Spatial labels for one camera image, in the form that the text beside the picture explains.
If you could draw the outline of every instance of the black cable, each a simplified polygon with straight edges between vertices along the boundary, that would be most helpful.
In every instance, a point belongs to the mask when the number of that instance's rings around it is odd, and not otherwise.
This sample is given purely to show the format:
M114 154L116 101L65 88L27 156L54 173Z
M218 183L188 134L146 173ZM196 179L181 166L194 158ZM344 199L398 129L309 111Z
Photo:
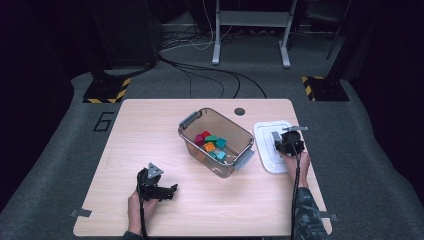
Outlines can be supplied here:
M191 64L185 64L185 63L177 63L177 62L173 62L173 61L167 60L167 59L163 58L160 55L158 56L158 59L160 61L165 62L165 63L168 63L168 64L170 64L172 66L180 66L180 67L184 67L184 68L187 68L187 69L190 69L190 70L208 70L208 71L216 71L216 72L222 72L222 73L226 73L226 74L232 75L239 82L239 86L238 86L237 92L236 92L236 94L234 95L233 98L236 98L236 96L237 96L237 94L238 94L238 92L240 90L240 79L237 76L246 78L247 80L251 81L253 84L255 84L259 88L259 90L262 92L264 98L267 98L265 91L262 89L262 87L256 81L254 81L253 79L251 79L251 78L249 78L249 77L247 77L245 75L242 75L240 73L231 72L231 71L228 71L228 70L216 69L216 68L201 67L201 66L196 66L196 65L191 65Z
M296 154L296 177L294 180L294 189L293 189L293 197L292 197L292 219L291 219L291 239L294 239L294 226L295 226L295 215L296 215L296 201L297 201L297 190L299 188L299 177L300 177L300 157L302 153L297 153L296 148L293 144L293 142L290 142L292 144L293 150Z
M143 234L144 240L149 240L149 236L147 236L147 230L146 230L146 222L144 221L144 197L141 196L140 186L137 182L137 192L138 192L138 199L140 202L140 222L141 222L141 233Z

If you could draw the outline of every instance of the power cord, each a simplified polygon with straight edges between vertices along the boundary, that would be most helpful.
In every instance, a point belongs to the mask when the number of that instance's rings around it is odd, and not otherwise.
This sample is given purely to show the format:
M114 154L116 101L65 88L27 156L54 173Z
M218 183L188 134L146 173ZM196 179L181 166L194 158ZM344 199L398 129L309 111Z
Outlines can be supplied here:
M241 83L240 83L239 77L243 77L243 78L251 81L253 84L255 84L259 88L259 90L262 92L264 98L267 98L265 91L262 89L262 87L256 81L254 81L253 79L251 79L251 78L249 78L245 75L242 75L240 73L231 72L231 71L222 70L222 69L217 69L217 68L201 67L201 66L196 66L196 65L191 65L191 64L178 63L178 62L174 62L174 61L165 59L160 55L158 56L158 59L160 61L164 62L164 63L167 63L167 64L173 66L173 67L179 68L180 70L181 69L188 69L188 70L199 70L199 71L214 71L214 72L226 73L226 74L233 76L235 79L237 79L237 82L238 82L237 91L234 94L233 98L236 98L238 92L240 91Z

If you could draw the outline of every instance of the cable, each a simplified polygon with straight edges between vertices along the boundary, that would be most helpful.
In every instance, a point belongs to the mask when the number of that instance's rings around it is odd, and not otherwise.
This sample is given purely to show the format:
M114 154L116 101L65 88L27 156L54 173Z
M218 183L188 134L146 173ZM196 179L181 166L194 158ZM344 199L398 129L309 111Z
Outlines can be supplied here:
M267 98L265 91L262 89L262 87L256 81L254 81L253 79L251 79L251 78L249 78L249 77L247 77L245 75L242 75L240 73L231 72L231 71L228 71L228 70L217 69L217 68L208 68L208 67L201 67L201 66L196 66L196 65L191 65L191 64L185 64L185 63L177 63L177 62L173 62L173 61L167 60L167 59L163 58L160 55L158 56L158 59L161 60L162 62L165 62L167 64L170 64L171 66L179 66L179 67L187 68L187 69L190 69L190 70L216 71L216 72L222 72L222 73L226 73L226 74L232 75L234 78L237 79L238 84L239 84L238 85L237 92L234 94L233 98L236 98L238 92L240 91L240 85L241 84L240 84L240 79L238 78L238 76L243 77L243 78L246 78L247 80L251 81L253 84L255 84L259 88L259 90L262 92L264 98Z
M296 148L293 144L293 142L291 142L291 145L294 149L294 152L296 153L296 177L294 180L294 189L293 189L293 197L292 197L292 212L291 212L291 239L294 239L294 225L295 225L295 217L296 217L296 201L297 201L297 190L299 188L299 177L300 177L300 157L302 155L302 153L297 153Z

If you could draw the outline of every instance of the dark background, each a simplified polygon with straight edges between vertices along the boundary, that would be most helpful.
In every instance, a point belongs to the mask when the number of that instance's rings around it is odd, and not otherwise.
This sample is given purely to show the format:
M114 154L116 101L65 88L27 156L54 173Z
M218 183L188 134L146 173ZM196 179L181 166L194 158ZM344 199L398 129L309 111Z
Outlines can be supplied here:
M171 10L174 13L200 7L196 1L180 2L184 7L170 2L151 5L152 11L156 7L156 13L162 12L159 20L167 21L164 14L167 8L175 10ZM68 4L64 0L6 0L0 4L1 209L66 113L73 97L70 81L88 72L93 61L104 69L113 67L93 12L83 0L72 4L84 25L83 41L95 59L90 63L81 53L81 39L75 38L75 29L69 25ZM354 1L344 33L349 44L342 47L332 69L339 76L353 68L355 74L348 80L368 111L377 141L394 167L412 183L421 202L424 201L420 186L424 170L424 153L420 151L424 135L420 118L424 115L421 79L424 30L420 27L424 20L423 7L421 1ZM369 32L369 41L365 41ZM362 41L367 43L366 47L361 45L362 51L358 51ZM352 61L359 63L352 67Z

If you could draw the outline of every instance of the gray carpet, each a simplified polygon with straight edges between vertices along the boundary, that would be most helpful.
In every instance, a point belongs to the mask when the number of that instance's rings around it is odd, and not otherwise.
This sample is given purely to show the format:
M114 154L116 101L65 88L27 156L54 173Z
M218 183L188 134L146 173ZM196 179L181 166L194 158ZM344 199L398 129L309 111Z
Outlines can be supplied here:
M161 55L243 74L260 85L268 98L293 102L300 124L309 128L303 136L327 209L340 218L333 222L333 239L423 239L423 206L375 141L367 113L349 82L342 80L349 102L310 102L305 94L301 76L326 75L342 40L332 58L325 60L328 39L297 37L289 52L290 69L282 67L278 40L262 36L224 43L217 67L211 65L212 46L181 47ZM132 78L124 99L232 98L237 91L237 80L228 74L196 74L207 78L190 75L190 80L159 61ZM242 77L240 81L237 98L264 97L252 81ZM82 103L90 82L89 74L73 79L75 95L66 116L0 215L0 239L78 239L72 232L76 219L69 214L83 204L111 127L106 132L93 129L103 112L113 112L104 117L113 125L121 105Z

